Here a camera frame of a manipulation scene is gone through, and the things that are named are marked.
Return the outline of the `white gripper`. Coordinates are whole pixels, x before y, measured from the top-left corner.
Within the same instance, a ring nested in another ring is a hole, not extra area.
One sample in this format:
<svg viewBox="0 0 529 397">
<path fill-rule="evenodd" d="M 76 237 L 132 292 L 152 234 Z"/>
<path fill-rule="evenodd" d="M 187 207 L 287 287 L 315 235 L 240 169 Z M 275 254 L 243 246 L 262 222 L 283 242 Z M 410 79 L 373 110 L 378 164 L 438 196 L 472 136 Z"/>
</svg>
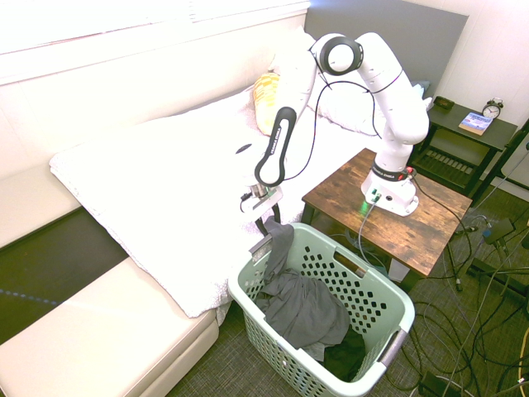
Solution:
<svg viewBox="0 0 529 397">
<path fill-rule="evenodd" d="M 243 213 L 264 213 L 269 209 L 272 209 L 274 221 L 277 224 L 280 224 L 281 212 L 279 208 L 279 200 L 282 197 L 283 191 L 280 186 L 268 188 L 264 196 L 260 198 L 257 197 L 255 193 L 247 192 L 241 197 L 240 209 Z M 264 237 L 269 234 L 262 218 L 255 220 L 255 225 Z"/>
</svg>

